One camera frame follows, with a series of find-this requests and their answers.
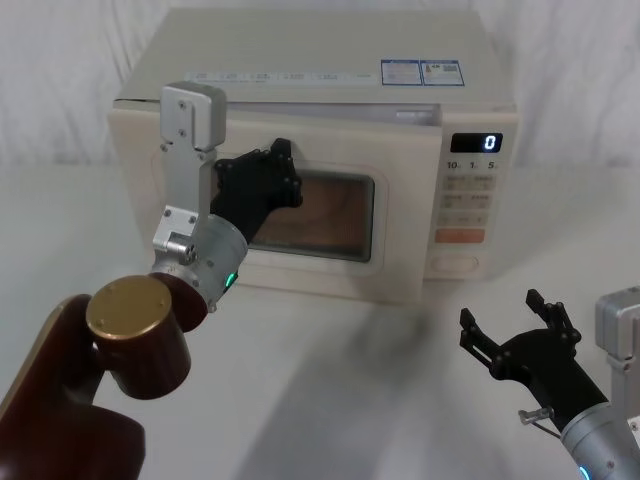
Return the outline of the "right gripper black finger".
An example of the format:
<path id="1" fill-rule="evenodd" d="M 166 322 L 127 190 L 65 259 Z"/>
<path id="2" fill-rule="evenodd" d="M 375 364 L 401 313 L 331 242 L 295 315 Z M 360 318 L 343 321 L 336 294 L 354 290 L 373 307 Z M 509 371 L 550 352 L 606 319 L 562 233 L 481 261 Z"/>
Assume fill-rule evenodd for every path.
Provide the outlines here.
<path id="1" fill-rule="evenodd" d="M 460 326 L 462 331 L 459 345 L 489 371 L 495 371 L 501 347 L 480 329 L 468 308 L 463 308 L 460 312 Z"/>
<path id="2" fill-rule="evenodd" d="M 581 334 L 573 327 L 562 302 L 548 303 L 537 290 L 529 289 L 525 303 L 563 342 L 575 346 L 581 340 Z"/>

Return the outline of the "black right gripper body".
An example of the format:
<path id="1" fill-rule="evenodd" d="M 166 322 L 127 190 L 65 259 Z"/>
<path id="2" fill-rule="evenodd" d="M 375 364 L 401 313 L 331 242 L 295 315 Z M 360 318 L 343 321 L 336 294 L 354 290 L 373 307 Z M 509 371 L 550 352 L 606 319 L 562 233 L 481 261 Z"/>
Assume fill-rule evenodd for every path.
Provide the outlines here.
<path id="1" fill-rule="evenodd" d="M 496 348 L 492 376 L 524 385 L 540 407 L 552 411 L 556 426 L 566 426 L 583 411 L 608 401 L 576 361 L 575 329 L 535 329 Z"/>

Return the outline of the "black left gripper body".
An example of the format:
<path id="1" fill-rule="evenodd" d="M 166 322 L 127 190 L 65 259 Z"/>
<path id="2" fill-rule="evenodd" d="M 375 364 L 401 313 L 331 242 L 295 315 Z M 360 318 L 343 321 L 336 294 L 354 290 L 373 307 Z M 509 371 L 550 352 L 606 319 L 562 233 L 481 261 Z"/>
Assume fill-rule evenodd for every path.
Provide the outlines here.
<path id="1" fill-rule="evenodd" d="M 210 213 L 230 222 L 247 244 L 274 209 L 278 168 L 270 151 L 253 150 L 214 163 L 216 193 Z"/>

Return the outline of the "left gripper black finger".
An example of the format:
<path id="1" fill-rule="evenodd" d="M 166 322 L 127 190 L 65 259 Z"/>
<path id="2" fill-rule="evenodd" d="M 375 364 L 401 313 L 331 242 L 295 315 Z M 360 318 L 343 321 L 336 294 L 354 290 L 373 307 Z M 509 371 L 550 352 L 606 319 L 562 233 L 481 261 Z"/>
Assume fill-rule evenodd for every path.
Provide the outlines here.
<path id="1" fill-rule="evenodd" d="M 298 208 L 303 202 L 302 180 L 299 175 L 282 177 L 277 188 L 278 208 Z"/>
<path id="2" fill-rule="evenodd" d="M 251 170 L 254 174 L 295 174 L 292 157 L 292 143 L 284 138 L 276 138 L 268 148 L 253 152 Z"/>

